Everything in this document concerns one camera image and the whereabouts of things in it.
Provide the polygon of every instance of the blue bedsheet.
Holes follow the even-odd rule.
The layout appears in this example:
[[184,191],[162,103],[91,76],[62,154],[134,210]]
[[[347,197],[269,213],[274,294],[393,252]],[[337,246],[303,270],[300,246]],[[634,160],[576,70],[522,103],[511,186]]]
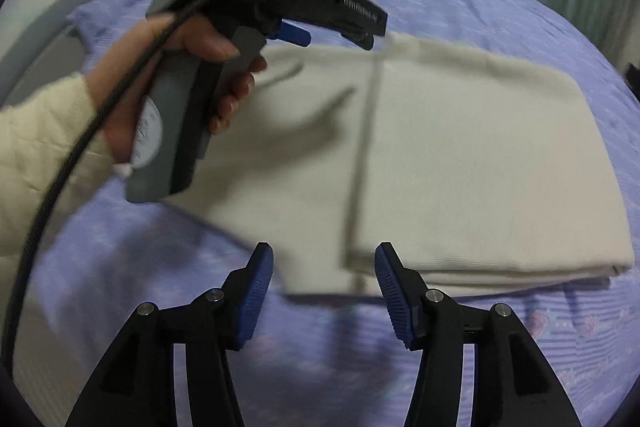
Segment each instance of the blue bedsheet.
[[[90,64],[149,1],[97,0],[85,7],[76,22],[103,26],[94,26]],[[582,34],[534,0],[374,1],[388,10],[390,30],[466,42],[569,73],[602,133],[640,252],[640,107]],[[110,16],[95,16],[105,6]],[[348,45],[324,30],[312,34],[317,43]],[[125,202],[114,179],[41,257],[33,288],[88,376],[137,304],[189,302],[242,266],[248,252],[223,232],[162,204]],[[294,303],[279,288],[276,275],[254,339],[231,354],[247,425],[401,426],[420,354],[395,339],[384,306]],[[536,338],[583,426],[603,426],[640,373],[640,272],[633,269],[608,285],[575,282],[499,299],[465,299],[484,308],[498,300],[509,303]],[[467,350],[462,426],[470,417],[472,374]],[[178,409],[186,413],[184,396]]]

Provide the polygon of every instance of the white sticker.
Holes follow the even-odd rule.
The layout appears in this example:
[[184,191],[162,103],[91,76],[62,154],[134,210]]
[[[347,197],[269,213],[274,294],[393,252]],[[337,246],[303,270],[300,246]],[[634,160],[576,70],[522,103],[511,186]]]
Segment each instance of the white sticker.
[[160,111],[151,98],[146,97],[145,107],[138,120],[136,139],[133,142],[131,166],[139,169],[149,165],[156,157],[162,143],[162,118]]

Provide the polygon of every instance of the person's arm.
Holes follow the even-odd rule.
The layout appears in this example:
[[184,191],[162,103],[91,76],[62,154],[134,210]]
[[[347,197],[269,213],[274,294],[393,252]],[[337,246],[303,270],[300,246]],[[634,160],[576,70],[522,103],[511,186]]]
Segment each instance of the person's arm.
[[[0,111],[0,310],[4,310],[22,244],[49,184],[95,116],[95,109],[172,17],[156,16],[138,24],[109,49],[87,77],[74,74],[58,80],[24,103]],[[181,26],[165,49],[186,49],[210,62],[237,54],[233,44],[200,16]],[[158,59],[143,70],[76,166],[58,200],[41,248],[106,181],[113,162],[129,160],[144,95]],[[259,58],[251,70],[265,67],[264,59]],[[210,122],[213,134],[228,127],[239,101],[249,95],[253,85],[249,73],[238,78],[233,92],[221,100],[217,115]]]

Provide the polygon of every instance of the white towel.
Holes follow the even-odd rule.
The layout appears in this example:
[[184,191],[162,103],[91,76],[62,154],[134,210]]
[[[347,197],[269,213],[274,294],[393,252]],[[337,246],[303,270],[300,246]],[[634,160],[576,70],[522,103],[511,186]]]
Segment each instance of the white towel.
[[382,241],[454,296],[633,264],[602,138],[566,74],[396,34],[380,53],[266,57],[257,92],[171,201],[270,242],[290,293],[378,295]]

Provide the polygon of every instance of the gray headboard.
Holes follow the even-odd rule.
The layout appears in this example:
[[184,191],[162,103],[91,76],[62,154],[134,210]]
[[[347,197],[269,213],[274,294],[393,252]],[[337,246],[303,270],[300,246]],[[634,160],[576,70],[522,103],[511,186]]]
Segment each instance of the gray headboard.
[[79,70],[86,52],[67,16],[88,1],[55,1],[18,37],[0,60],[0,106]]

